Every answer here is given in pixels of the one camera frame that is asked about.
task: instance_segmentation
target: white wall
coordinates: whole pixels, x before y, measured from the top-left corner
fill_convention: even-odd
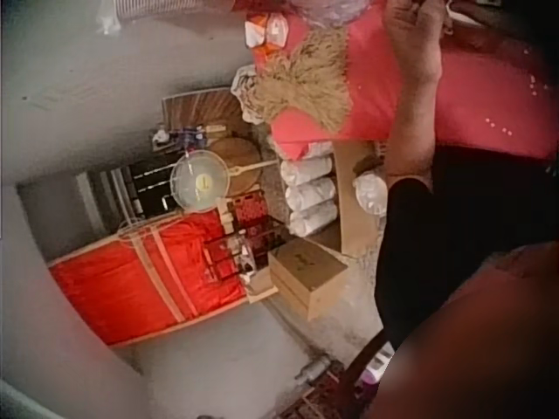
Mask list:
[[[162,97],[225,85],[251,61],[242,15],[141,20],[108,37],[99,5],[3,1],[3,182],[147,153]]]
[[[146,382],[73,310],[2,187],[2,378],[67,419],[148,417]]]
[[[27,222],[45,260],[67,255],[99,239],[75,176],[52,175],[17,190]]]

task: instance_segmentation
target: white bag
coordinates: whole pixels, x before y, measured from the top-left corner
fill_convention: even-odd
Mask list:
[[[286,190],[286,201],[291,211],[301,212],[335,197],[335,184],[328,177],[321,177]]]
[[[299,186],[323,177],[332,171],[332,159],[322,157],[303,161],[283,161],[281,177],[287,186]]]
[[[338,217],[338,207],[334,201],[320,203],[302,212],[294,212],[289,217],[289,231],[297,237],[307,237],[322,227],[326,227]]]

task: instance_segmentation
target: plastic bag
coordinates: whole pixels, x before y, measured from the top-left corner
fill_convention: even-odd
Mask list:
[[[334,201],[320,203],[289,217],[289,232],[297,237],[307,237],[332,223],[338,217]]]
[[[322,177],[300,186],[286,190],[286,201],[291,211],[303,211],[314,205],[335,197],[335,184],[332,179]]]
[[[283,161],[281,163],[281,178],[288,186],[299,186],[332,171],[332,159],[322,157],[303,161]]]
[[[386,216],[388,187],[382,177],[368,172],[354,180],[355,194],[359,205],[373,216]]]
[[[225,13],[234,0],[101,0],[97,12],[99,32],[115,35],[123,24],[169,13]]]
[[[249,95],[247,93],[254,88],[254,80],[256,79],[256,66],[254,64],[245,65],[237,70],[235,79],[231,84],[231,93],[238,99],[243,111],[243,120],[250,124],[259,125],[264,120],[252,108]]]
[[[296,13],[312,26],[339,27],[359,18],[371,0],[291,0]]]

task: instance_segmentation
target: black sleeve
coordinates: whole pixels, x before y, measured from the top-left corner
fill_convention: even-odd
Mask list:
[[[390,189],[375,299],[395,349],[448,297],[440,287],[444,245],[436,207],[432,192],[416,179]]]

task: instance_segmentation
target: red fabric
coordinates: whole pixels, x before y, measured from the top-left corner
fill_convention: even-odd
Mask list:
[[[216,212],[187,216],[159,230],[198,316],[245,296],[238,278],[211,283],[205,277],[204,240],[223,235]],[[185,319],[194,319],[196,316],[171,277],[154,238],[144,237],[143,243]],[[54,265],[51,273],[83,320],[109,345],[177,324],[131,243],[114,241]]]
[[[378,1],[349,26],[347,77],[353,106],[339,134],[327,133],[296,109],[286,110],[272,123],[273,138],[292,159],[300,158],[311,141],[388,138],[400,80],[382,14],[383,2]],[[299,17],[289,16],[288,21],[290,52],[308,28]],[[526,50],[512,40],[502,40],[491,54],[444,45],[436,120],[439,142],[537,159],[552,156],[559,133],[558,106],[552,90],[543,88],[541,65]],[[530,88],[532,75],[537,96]]]

